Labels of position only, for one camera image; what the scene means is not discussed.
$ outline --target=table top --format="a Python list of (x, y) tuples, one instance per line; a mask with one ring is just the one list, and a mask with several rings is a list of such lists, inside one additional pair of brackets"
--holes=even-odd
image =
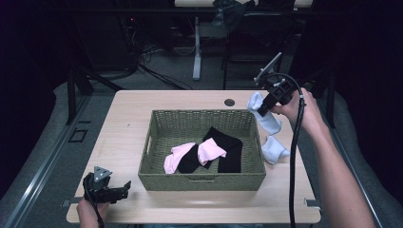
[[(246, 3), (249, 0), (239, 0), (240, 3)], [(175, 0), (176, 7), (213, 7), (214, 0)], [(313, 0), (296, 0), (295, 8), (310, 8)]]
[[(146, 191), (138, 177), (140, 160), (153, 109), (245, 109), (252, 90), (122, 90), (116, 93), (95, 143), (83, 178), (100, 166), (113, 172), (110, 188), (131, 181), (127, 199), (111, 204), (106, 222), (147, 223), (289, 223), (289, 157), (278, 164), (265, 163), (266, 177), (259, 191)], [(235, 105), (226, 106), (232, 99)], [(293, 131), (284, 116), (276, 139), (290, 149)], [(259, 125), (262, 144), (268, 133)], [(76, 197), (84, 189), (78, 183)], [(297, 223), (316, 223), (320, 213), (308, 207), (314, 200), (299, 151), (296, 155), (295, 214)], [(79, 222), (76, 204), (67, 221)]]

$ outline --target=black sock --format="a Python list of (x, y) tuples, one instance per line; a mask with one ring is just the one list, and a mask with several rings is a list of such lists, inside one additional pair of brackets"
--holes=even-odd
[[(181, 173), (193, 173), (195, 170), (201, 166), (199, 162), (198, 156), (199, 145), (195, 144), (192, 148), (190, 148), (189, 152), (187, 152), (181, 159), (178, 164), (178, 170)], [(204, 165), (204, 168), (209, 168), (212, 161), (208, 161), (207, 164)]]
[(210, 138), (216, 142), (217, 146), (227, 152), (225, 158), (220, 157), (219, 173), (240, 173), (241, 152), (243, 143), (240, 139), (225, 135), (214, 127), (211, 127), (202, 139), (206, 141)]

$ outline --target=wicker basket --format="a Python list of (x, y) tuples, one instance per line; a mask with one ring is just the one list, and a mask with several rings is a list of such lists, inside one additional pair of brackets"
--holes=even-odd
[[(210, 127), (240, 139), (240, 173), (218, 173), (218, 163), (192, 174), (165, 174), (163, 163), (171, 148), (202, 143)], [(257, 191), (266, 176), (256, 119), (247, 110), (154, 110), (139, 178), (148, 191)]]

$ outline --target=table hole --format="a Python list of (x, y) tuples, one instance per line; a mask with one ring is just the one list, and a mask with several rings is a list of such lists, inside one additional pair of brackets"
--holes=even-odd
[(225, 105), (227, 105), (227, 106), (234, 106), (234, 105), (235, 105), (235, 101), (232, 100), (232, 99), (226, 99), (226, 100), (224, 101), (224, 103), (225, 103)]

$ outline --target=hand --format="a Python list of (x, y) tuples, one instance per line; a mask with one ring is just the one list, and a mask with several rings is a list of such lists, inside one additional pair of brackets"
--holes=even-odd
[[(317, 100), (314, 98), (311, 92), (302, 88), (302, 94), (304, 96), (305, 107), (304, 114), (302, 118), (302, 127), (310, 134), (314, 136), (318, 127), (326, 125), (323, 122), (320, 110), (317, 106)], [(290, 103), (286, 105), (276, 105), (271, 112), (276, 114), (282, 114), (286, 116), (292, 123), (297, 120), (297, 113), (299, 108), (299, 93), (298, 90), (293, 92), (293, 98)]]
[[(106, 218), (107, 207), (109, 206), (109, 202), (107, 203), (98, 203), (97, 208), (100, 216), (103, 220)], [(94, 208), (91, 203), (84, 198), (82, 198), (77, 205), (77, 213), (80, 220), (80, 226), (82, 228), (86, 227), (94, 227), (98, 228), (98, 217), (95, 213)]]

